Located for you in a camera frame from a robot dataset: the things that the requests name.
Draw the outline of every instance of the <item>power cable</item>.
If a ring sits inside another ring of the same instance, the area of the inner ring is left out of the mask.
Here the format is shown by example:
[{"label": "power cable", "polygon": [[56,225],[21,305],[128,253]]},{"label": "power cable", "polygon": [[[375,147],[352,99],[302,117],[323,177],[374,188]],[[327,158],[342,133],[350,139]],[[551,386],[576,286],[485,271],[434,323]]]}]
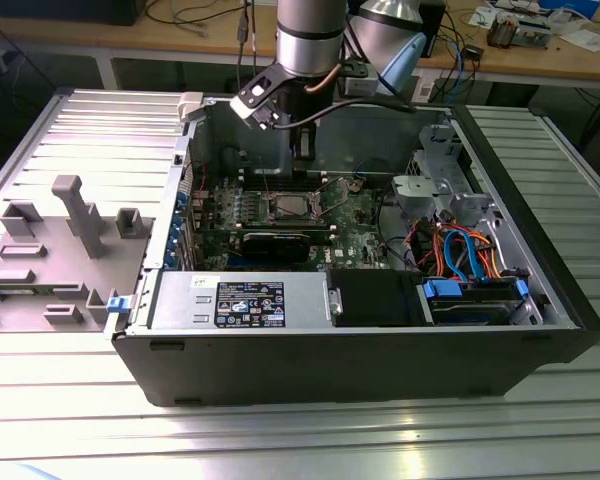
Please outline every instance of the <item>power cable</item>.
[{"label": "power cable", "polygon": [[11,40],[11,38],[9,38],[9,36],[6,33],[4,33],[1,28],[0,28],[0,36],[2,38],[4,38],[7,41],[7,43],[9,43],[14,48],[14,50],[16,50],[20,55],[22,55],[26,59],[26,61],[29,63],[29,65],[31,65],[31,67],[33,67],[33,69],[36,71],[36,73],[38,75],[40,75],[40,77],[42,77],[44,79],[44,81],[47,82],[47,84],[49,84],[49,86],[51,87],[51,89],[53,91],[56,90],[56,88],[57,88],[56,84],[53,83],[49,79],[49,77],[47,77],[44,74],[44,72],[42,70],[40,70],[40,68],[38,68],[38,66],[35,63],[33,63],[33,61],[27,56],[27,54],[18,45],[16,45],[13,40]]},{"label": "power cable", "polygon": [[336,110],[339,110],[344,107],[348,107],[350,105],[376,105],[378,107],[384,107],[384,108],[388,108],[389,110],[395,110],[397,112],[402,112],[402,113],[415,113],[416,112],[416,109],[410,105],[404,105],[403,103],[397,103],[397,102],[394,102],[391,100],[383,100],[383,99],[374,98],[374,97],[351,98],[349,100],[344,100],[340,103],[334,103],[333,105],[331,105],[317,113],[314,113],[313,115],[311,115],[303,120],[300,120],[298,122],[287,123],[285,125],[281,125],[281,124],[277,124],[277,123],[270,123],[268,126],[273,128],[274,130],[291,130],[294,128],[299,128],[299,127],[302,127],[303,125],[306,125],[307,123],[315,122],[316,120],[318,120],[332,112],[335,112]]},{"label": "power cable", "polygon": [[593,138],[593,136],[596,133],[595,131],[592,131],[593,128],[590,128],[590,127],[592,126],[594,118],[596,117],[596,114],[598,113],[599,110],[600,110],[600,102],[598,102],[598,105],[596,106],[596,108],[593,110],[593,112],[591,112],[591,115],[589,116],[587,123],[585,124],[584,128],[582,129],[582,135],[580,136],[580,141],[578,142],[578,148],[580,149],[580,151],[584,150],[587,147],[587,145],[589,144],[589,142],[591,141],[591,139]]},{"label": "power cable", "polygon": [[[147,18],[150,18],[154,22],[162,23],[162,24],[165,24],[165,25],[188,25],[188,24],[192,24],[192,23],[200,23],[200,22],[204,22],[205,20],[211,20],[212,18],[216,18],[216,17],[220,17],[222,15],[226,15],[228,13],[238,12],[238,11],[240,11],[240,10],[243,9],[242,6],[236,7],[236,8],[230,8],[228,10],[223,10],[222,12],[217,12],[217,13],[214,13],[212,15],[208,15],[208,16],[202,17],[202,18],[195,18],[193,20],[183,20],[183,21],[163,20],[161,18],[154,17],[151,14],[151,8],[153,8],[159,1],[160,0],[152,0],[151,3],[147,4],[147,8],[145,9],[144,14],[147,16]],[[194,8],[201,8],[201,7],[188,7],[188,8],[179,10],[177,12],[177,15],[179,16],[182,12],[184,12],[186,10],[191,10],[191,9],[194,9]]]}]

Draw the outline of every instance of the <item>warning label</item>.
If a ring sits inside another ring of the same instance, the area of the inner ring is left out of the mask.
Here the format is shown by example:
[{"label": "warning label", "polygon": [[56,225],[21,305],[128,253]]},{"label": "warning label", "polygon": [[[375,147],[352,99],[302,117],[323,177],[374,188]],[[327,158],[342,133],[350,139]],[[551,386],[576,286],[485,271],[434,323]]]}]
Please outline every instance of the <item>warning label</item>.
[{"label": "warning label", "polygon": [[216,299],[216,327],[285,326],[282,282],[220,282]]}]

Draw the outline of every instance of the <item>desk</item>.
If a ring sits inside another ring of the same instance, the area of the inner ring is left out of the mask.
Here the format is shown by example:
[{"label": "desk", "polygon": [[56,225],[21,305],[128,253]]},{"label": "desk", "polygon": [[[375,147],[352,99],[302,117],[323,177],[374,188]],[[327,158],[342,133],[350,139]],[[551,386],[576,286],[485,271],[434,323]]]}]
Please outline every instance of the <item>desk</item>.
[{"label": "desk", "polygon": [[[174,0],[176,6],[190,6],[185,0]],[[477,80],[493,82],[526,83],[567,87],[600,88],[600,52],[591,53],[554,38],[547,50],[515,47],[499,50],[486,45],[486,30],[471,27],[466,21],[469,10],[478,0],[454,0],[451,15],[456,27],[467,41],[485,49]],[[214,7],[203,10],[211,14],[235,6],[234,0],[221,0]],[[153,15],[171,19],[169,3],[159,2]],[[85,55],[96,60],[104,88],[118,89],[112,60],[136,58],[177,62],[235,64],[238,45],[236,30],[239,12],[214,18],[207,22],[205,36],[164,25],[143,16],[133,27],[111,25],[2,19],[0,27],[17,44],[27,51]],[[275,54],[276,13],[272,7],[257,8],[258,64],[268,65]],[[9,48],[0,37],[0,49]],[[443,42],[437,42],[431,58],[421,59],[414,72],[420,78],[415,101],[427,101],[433,82],[447,75],[453,68],[453,58]]]}]

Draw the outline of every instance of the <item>electronic equipment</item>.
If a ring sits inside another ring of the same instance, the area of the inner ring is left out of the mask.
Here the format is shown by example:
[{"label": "electronic equipment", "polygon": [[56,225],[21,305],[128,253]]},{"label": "electronic equipment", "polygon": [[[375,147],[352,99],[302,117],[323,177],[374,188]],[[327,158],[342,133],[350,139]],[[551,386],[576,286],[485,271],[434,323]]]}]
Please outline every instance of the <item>electronic equipment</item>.
[{"label": "electronic equipment", "polygon": [[423,58],[429,58],[433,52],[445,8],[444,0],[420,0],[418,11],[422,17],[422,33],[427,37],[427,43],[421,55]]},{"label": "electronic equipment", "polygon": [[[584,160],[529,111],[334,100],[330,5],[281,1],[279,63],[233,99],[55,96],[0,175],[0,332],[104,326],[161,406],[503,395],[598,342],[600,283],[572,273],[600,255]],[[414,2],[359,13],[350,40],[399,85]]]},{"label": "electronic equipment", "polygon": [[133,25],[146,0],[0,0],[0,16]]},{"label": "electronic equipment", "polygon": [[509,48],[518,30],[517,18],[508,12],[498,12],[487,32],[490,47]]}]

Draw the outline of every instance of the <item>blue component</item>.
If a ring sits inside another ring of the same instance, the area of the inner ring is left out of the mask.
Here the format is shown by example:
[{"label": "blue component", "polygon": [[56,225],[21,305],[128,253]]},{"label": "blue component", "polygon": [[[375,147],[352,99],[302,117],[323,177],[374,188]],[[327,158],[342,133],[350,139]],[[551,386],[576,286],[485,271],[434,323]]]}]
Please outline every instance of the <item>blue component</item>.
[{"label": "blue component", "polygon": [[473,244],[473,240],[471,240],[471,237],[469,236],[468,233],[460,231],[460,230],[453,230],[451,232],[449,232],[447,234],[447,237],[444,239],[444,260],[447,263],[447,265],[449,266],[449,268],[451,270],[453,270],[453,272],[458,275],[463,282],[467,281],[467,276],[462,273],[460,270],[458,270],[455,265],[453,264],[453,262],[451,261],[451,239],[455,236],[455,235],[462,235],[464,237],[464,241],[467,243],[467,253],[469,256],[469,264],[471,265],[471,271],[473,272],[473,275],[480,281],[488,281],[488,277],[484,274],[484,270],[482,270],[482,266],[480,265],[480,262],[478,262],[477,260],[477,254],[476,254],[476,247]]},{"label": "blue component", "polygon": [[178,247],[178,240],[176,240],[173,237],[169,237],[169,239],[167,240],[167,247],[166,247],[167,252],[175,252],[177,247]]},{"label": "blue component", "polygon": [[427,298],[432,297],[461,297],[462,289],[455,280],[429,280],[424,284]]},{"label": "blue component", "polygon": [[124,297],[111,297],[107,302],[107,312],[109,313],[129,313],[131,311],[131,295]]},{"label": "blue component", "polygon": [[174,254],[167,252],[162,260],[167,268],[176,268],[177,262]]},{"label": "blue component", "polygon": [[176,194],[176,208],[184,208],[189,203],[189,196],[184,192]]},{"label": "blue component", "polygon": [[[426,43],[427,37],[418,32],[389,61],[382,72],[382,76],[389,85],[398,91],[404,89],[418,64],[418,60],[420,60],[420,55],[422,55]],[[384,95],[391,95],[391,92],[382,84],[378,84],[376,91]]]},{"label": "blue component", "polygon": [[436,289],[434,288],[433,284],[431,283],[432,280],[429,280],[427,283],[424,284],[424,294],[427,298],[433,298],[436,296]]},{"label": "blue component", "polygon": [[557,10],[561,7],[573,9],[588,19],[592,19],[600,6],[600,2],[599,0],[539,0],[538,5],[540,5],[540,8],[549,10]]},{"label": "blue component", "polygon": [[522,298],[527,298],[529,296],[529,287],[524,280],[518,280],[516,282],[516,287],[518,287],[518,292],[520,292]]}]

